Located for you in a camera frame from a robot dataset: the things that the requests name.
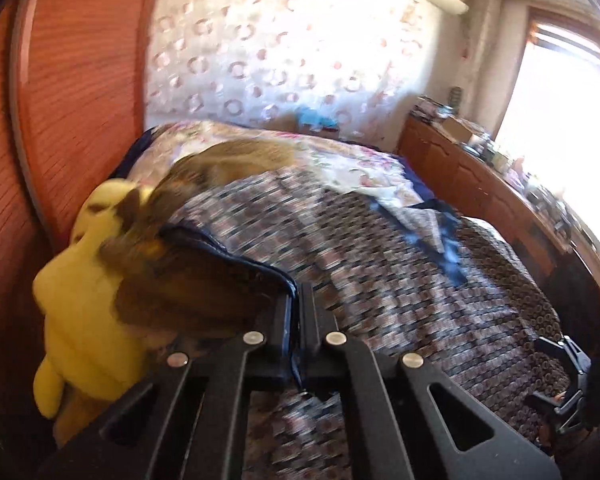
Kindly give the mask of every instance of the patterned blanket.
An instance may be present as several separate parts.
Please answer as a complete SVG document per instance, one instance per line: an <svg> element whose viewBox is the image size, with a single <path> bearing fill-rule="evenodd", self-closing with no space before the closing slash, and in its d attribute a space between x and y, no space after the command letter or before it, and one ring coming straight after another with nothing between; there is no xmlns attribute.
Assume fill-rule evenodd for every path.
<svg viewBox="0 0 600 480"><path fill-rule="evenodd" d="M561 337L551 305L512 249L475 223L461 219L456 231L466 280L454 285L404 236L417 233L439 251L441 214L395 207L388 218L374 203L289 168L202 192L173 220L196 222L232 253L311 282L317 306L332 311L341 330L373 350L418 352L535 438L539 417L525 396L554 396L568 385L561 366L533 350L538 335ZM350 478L337 396L253 394L243 478L274 476Z"/></svg>

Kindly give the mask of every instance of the metal screw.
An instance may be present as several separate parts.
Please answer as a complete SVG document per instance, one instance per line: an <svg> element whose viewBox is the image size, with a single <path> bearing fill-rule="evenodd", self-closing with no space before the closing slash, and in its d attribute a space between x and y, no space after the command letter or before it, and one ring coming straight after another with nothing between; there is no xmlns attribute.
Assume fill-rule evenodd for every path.
<svg viewBox="0 0 600 480"><path fill-rule="evenodd" d="M409 352L402 356L402 364L407 368L420 368L424 364L424 359L416 352Z"/></svg>
<svg viewBox="0 0 600 480"><path fill-rule="evenodd" d="M264 335L254 330L243 335L242 340L247 343L247 345L259 345L264 341Z"/></svg>
<svg viewBox="0 0 600 480"><path fill-rule="evenodd" d="M167 364L171 368L180 368L189 362L189 356L184 352L174 352L167 357Z"/></svg>
<svg viewBox="0 0 600 480"><path fill-rule="evenodd" d="M324 339L332 346L344 345L347 342L347 336L342 332L329 332Z"/></svg>

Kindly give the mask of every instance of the wooden cabinet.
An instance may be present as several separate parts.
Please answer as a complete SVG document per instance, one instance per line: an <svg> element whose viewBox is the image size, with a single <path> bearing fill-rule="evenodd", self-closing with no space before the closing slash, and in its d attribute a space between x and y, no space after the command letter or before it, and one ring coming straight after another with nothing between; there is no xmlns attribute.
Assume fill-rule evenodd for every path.
<svg viewBox="0 0 600 480"><path fill-rule="evenodd" d="M493 225L538 283L571 250L500 176L431 126L409 117L397 153L439 199Z"/></svg>

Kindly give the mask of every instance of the wallpaper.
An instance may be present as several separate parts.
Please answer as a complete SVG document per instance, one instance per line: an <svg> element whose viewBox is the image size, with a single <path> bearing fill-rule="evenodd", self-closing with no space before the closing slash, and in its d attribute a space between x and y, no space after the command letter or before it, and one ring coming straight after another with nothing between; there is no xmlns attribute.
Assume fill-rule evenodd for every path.
<svg viewBox="0 0 600 480"><path fill-rule="evenodd" d="M392 148L439 16L418 0L157 0L147 116L293 130L304 105Z"/></svg>

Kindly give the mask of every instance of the window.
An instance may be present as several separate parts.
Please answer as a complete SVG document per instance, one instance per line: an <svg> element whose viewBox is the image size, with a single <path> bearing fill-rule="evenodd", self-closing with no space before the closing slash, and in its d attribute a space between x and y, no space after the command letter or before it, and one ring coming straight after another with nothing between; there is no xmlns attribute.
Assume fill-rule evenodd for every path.
<svg viewBox="0 0 600 480"><path fill-rule="evenodd" d="M496 142L564 201L600 243L600 47L532 22Z"/></svg>

